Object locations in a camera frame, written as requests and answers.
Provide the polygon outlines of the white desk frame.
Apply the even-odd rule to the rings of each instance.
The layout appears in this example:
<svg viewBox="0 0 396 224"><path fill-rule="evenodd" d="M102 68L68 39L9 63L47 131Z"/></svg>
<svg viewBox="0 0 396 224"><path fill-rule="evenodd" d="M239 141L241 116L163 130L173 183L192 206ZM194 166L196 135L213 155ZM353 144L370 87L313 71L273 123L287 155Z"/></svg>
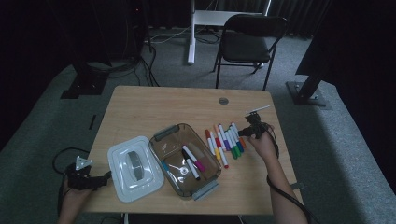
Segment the white desk frame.
<svg viewBox="0 0 396 224"><path fill-rule="evenodd" d="M196 50L196 38L195 38L195 26L223 26L225 22L231 18L231 16L237 15L238 11L217 11L217 10L200 10L195 8L195 1L191 0L191 22L190 22L190 44L188 54L188 64L194 64L195 62L195 50Z"/></svg>

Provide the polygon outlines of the light green marker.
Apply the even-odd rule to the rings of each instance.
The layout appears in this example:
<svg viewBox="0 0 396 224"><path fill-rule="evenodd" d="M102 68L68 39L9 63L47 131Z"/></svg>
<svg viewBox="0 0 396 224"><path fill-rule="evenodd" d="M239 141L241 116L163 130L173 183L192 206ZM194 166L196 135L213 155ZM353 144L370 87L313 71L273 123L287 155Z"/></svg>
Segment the light green marker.
<svg viewBox="0 0 396 224"><path fill-rule="evenodd" d="M240 150L239 150L238 145L237 145L236 142L234 141L233 131L232 131L231 129L228 129L228 130L227 130L227 134L228 134L229 137L230 137L230 141L231 141L231 143L232 143L232 145L233 145L233 150L234 150L234 153L235 153L236 158L240 157L240 156L241 156L241 153L240 153Z"/></svg>

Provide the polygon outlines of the red marker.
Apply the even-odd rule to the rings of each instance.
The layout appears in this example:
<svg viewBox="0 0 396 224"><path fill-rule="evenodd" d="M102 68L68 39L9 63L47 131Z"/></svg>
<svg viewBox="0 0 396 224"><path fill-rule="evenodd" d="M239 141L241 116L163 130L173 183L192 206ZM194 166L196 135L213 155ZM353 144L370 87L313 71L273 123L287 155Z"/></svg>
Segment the red marker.
<svg viewBox="0 0 396 224"><path fill-rule="evenodd" d="M222 149L221 142L220 142L220 140L218 138L216 138L215 140L216 140L216 143L217 143L217 147L218 147L218 150L219 150L219 154L220 154L223 166L224 166L224 168L228 169L229 168L229 163L228 163L227 158L226 158L226 156L224 154L224 151Z"/></svg>
<svg viewBox="0 0 396 224"><path fill-rule="evenodd" d="M213 147L213 142L212 142L212 138L211 138L211 135L210 135L210 131L209 131L209 130L205 130L205 136L206 136L206 140L207 140L209 149L210 149L212 155L215 156L215 155L216 155L216 154L215 154L215 149L214 149L214 147Z"/></svg>

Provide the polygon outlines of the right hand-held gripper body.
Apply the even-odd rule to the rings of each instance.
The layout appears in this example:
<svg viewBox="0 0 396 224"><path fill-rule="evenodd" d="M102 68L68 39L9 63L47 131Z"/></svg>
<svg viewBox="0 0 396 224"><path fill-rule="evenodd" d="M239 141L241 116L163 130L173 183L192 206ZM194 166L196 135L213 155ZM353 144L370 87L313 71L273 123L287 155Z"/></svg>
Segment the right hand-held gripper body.
<svg viewBox="0 0 396 224"><path fill-rule="evenodd" d="M248 112L247 115L245 116L245 119L249 123L248 128L250 128L251 130L251 135L255 135L256 139L260 139L261 136L268 131L268 125L262 122L261 117L258 114L260 110L263 110L265 108L268 108L268 105L262 106L257 109L253 109L252 111Z"/></svg>

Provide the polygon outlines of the pink marker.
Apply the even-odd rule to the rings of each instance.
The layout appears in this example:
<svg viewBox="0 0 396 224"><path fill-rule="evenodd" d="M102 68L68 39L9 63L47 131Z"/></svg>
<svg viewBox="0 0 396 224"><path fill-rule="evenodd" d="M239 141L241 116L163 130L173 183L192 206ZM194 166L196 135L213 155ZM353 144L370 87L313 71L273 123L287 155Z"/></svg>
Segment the pink marker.
<svg viewBox="0 0 396 224"><path fill-rule="evenodd" d="M199 171L204 172L205 167L201 164L201 162L193 155L193 153L189 150L187 146L182 147L183 150L187 153L188 157L192 160L193 164L198 168Z"/></svg>

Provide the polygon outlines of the orange marker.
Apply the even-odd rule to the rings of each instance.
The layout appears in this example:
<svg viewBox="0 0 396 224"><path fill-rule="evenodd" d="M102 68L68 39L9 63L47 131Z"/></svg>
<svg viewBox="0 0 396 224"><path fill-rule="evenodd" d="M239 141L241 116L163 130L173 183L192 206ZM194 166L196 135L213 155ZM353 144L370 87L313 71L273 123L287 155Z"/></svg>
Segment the orange marker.
<svg viewBox="0 0 396 224"><path fill-rule="evenodd" d="M236 135L236 138L237 138L238 142L241 144L241 146L243 148L246 148L246 143L243 140L243 138L239 135L236 124L234 122L231 122L231 125L233 127L233 131L235 132L235 135Z"/></svg>

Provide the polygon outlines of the black marker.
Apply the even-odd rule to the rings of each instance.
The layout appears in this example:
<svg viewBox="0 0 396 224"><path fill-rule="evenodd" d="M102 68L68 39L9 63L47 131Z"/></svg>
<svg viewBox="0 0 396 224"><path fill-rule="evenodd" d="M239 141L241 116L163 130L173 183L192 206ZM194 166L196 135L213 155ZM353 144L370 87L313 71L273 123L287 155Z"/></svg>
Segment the black marker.
<svg viewBox="0 0 396 224"><path fill-rule="evenodd" d="M195 169L195 167L194 167L194 165L193 165L193 163L192 163L190 157L188 156L188 154L187 154L187 152L186 152L185 150L182 150L182 155L183 155L183 157L184 157L186 163L187 163L188 166L190 167L190 170L191 170L191 172L192 172L194 178L195 178L196 180L200 180L201 177L198 175L198 173L197 173L197 171L196 171L196 169Z"/></svg>

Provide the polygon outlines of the person's right hand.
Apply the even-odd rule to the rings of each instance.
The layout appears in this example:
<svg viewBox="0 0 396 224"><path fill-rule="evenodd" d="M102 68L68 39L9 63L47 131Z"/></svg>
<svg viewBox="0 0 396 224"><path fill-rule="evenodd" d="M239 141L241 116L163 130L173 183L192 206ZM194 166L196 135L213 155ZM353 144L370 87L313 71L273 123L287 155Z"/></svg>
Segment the person's right hand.
<svg viewBox="0 0 396 224"><path fill-rule="evenodd" d="M264 132L259 139L256 138L255 134L253 134L247 140L251 145L253 145L256 152L265 162L275 160L277 158L276 147L273 142L272 135L268 132Z"/></svg>

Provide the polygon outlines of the yellow marker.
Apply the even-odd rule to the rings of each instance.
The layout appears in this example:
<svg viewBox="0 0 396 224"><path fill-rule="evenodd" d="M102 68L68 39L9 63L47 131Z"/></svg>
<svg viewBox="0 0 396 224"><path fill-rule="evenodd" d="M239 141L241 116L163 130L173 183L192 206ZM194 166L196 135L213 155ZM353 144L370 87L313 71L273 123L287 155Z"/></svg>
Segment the yellow marker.
<svg viewBox="0 0 396 224"><path fill-rule="evenodd" d="M213 148L214 148L215 156L216 156L217 160L220 161L221 156L220 156L220 154L219 154L219 149L218 149L218 146L217 146L217 143L216 143L215 136L214 136L214 134L213 134L212 132L209 132L209 135L210 135L210 137L211 137L212 146L213 146Z"/></svg>

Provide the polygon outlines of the peach marker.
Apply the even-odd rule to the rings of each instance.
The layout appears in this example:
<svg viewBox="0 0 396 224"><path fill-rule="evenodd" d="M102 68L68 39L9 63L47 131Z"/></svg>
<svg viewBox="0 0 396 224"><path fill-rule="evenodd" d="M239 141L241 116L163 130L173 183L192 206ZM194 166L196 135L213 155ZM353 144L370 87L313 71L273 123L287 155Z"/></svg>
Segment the peach marker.
<svg viewBox="0 0 396 224"><path fill-rule="evenodd" d="M217 141L218 147L221 148L223 151L225 151L226 148L225 148L225 145L224 145L223 140L222 140L222 135L220 133L219 126L218 125L214 125L214 130L215 130L216 135L217 135L216 141Z"/></svg>

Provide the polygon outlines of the black folding chair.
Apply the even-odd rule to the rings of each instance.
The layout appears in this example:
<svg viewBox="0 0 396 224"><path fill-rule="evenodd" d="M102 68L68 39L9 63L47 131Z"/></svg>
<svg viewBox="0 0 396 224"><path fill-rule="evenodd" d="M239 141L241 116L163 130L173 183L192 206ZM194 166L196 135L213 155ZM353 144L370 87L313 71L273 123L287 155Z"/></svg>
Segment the black folding chair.
<svg viewBox="0 0 396 224"><path fill-rule="evenodd" d="M262 89L265 90L276 55L277 43L288 30L289 22L283 17L236 14L229 18L221 32L219 49L213 72L217 72L219 87L222 66L254 67L255 74L261 64L268 64Z"/></svg>

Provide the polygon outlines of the purple marker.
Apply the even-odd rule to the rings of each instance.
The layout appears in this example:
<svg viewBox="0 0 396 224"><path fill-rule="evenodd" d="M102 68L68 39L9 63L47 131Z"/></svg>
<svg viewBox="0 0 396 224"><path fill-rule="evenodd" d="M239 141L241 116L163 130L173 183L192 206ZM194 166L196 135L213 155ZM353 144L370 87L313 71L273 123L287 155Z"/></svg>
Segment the purple marker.
<svg viewBox="0 0 396 224"><path fill-rule="evenodd" d="M225 134L225 132L224 132L224 129L223 129L223 127L222 127L221 124L219 124L218 127L219 127L219 130L220 130L222 142L223 142L223 144L224 144L226 150L227 150L227 151L230 151L230 150L231 150L231 147L230 147L230 145L229 145L229 142L228 142L228 139L227 139L226 134Z"/></svg>

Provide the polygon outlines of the light blue marker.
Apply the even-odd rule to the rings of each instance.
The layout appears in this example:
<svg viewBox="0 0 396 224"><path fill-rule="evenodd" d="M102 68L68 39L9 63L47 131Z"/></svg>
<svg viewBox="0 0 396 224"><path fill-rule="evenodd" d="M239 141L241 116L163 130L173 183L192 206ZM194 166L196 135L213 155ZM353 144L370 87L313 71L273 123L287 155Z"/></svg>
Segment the light blue marker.
<svg viewBox="0 0 396 224"><path fill-rule="evenodd" d="M161 164L163 166L163 169L165 170L165 172L168 174L168 176L170 177L171 181L174 183L175 187L180 190L180 186L177 183L177 179L174 177L174 175L170 172L168 165L166 164L165 161L161 161Z"/></svg>

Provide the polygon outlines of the brown transparent plastic box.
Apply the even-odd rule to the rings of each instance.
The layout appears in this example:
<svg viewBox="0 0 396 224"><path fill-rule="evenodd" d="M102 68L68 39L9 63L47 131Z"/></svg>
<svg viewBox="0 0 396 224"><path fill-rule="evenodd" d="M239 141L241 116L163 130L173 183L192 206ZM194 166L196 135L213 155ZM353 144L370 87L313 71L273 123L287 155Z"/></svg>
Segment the brown transparent plastic box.
<svg viewBox="0 0 396 224"><path fill-rule="evenodd" d="M194 165L201 177L200 180L194 178L186 163L182 155L183 146L187 146L205 167L205 171L201 172ZM202 200L219 186L218 177L221 174L221 165L190 125L179 123L155 133L149 140L149 148L179 197L195 201ZM168 165L170 172L177 179L180 190L175 187L163 169L161 161L165 161Z"/></svg>

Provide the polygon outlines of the black stand with base plate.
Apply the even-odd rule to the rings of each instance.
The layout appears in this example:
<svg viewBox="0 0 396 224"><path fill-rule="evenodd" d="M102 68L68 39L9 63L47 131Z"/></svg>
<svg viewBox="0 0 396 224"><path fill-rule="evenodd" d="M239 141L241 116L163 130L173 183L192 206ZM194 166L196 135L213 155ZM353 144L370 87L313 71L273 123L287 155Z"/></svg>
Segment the black stand with base plate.
<svg viewBox="0 0 396 224"><path fill-rule="evenodd" d="M320 41L313 38L296 71L297 75L306 75L307 79L304 82L288 81L286 83L296 105L317 105L321 108L330 105L318 89L328 69L328 53L320 45Z"/></svg>
<svg viewBox="0 0 396 224"><path fill-rule="evenodd" d="M61 95L62 99L77 99L80 95L101 95L106 81L109 77L108 72L96 71L88 64L73 63L76 77L69 89Z"/></svg>

